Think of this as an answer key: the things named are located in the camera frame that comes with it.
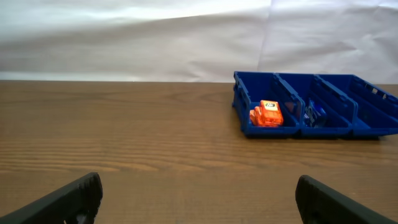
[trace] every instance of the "blue bin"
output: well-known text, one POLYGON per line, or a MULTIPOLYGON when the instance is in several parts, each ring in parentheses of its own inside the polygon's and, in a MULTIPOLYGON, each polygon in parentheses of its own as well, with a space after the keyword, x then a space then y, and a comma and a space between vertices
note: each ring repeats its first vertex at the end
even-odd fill
POLYGON ((355 75, 319 75, 358 104, 353 136, 398 134, 398 99, 355 75))
POLYGON ((305 107, 302 108, 303 116, 300 118, 302 136, 338 137, 350 134, 358 106, 346 94, 318 75, 279 73, 278 76, 298 93, 305 105, 308 105, 308 99, 311 98, 327 113, 328 119, 323 127, 311 128, 304 122, 305 107))
POLYGON ((299 131, 303 101, 274 73, 235 72, 233 106, 238 112, 241 130, 247 136, 288 136, 299 131), (250 110, 261 100, 279 102, 284 123, 278 128, 254 126, 250 110))

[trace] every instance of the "crease in backdrop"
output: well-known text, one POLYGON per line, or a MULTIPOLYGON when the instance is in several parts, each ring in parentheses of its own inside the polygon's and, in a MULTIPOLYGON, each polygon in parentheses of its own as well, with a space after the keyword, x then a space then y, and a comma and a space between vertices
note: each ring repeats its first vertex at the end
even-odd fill
POLYGON ((0 79, 231 82, 256 70, 271 0, 0 3, 0 79))
POLYGON ((258 70, 398 84, 398 1, 273 0, 258 70))

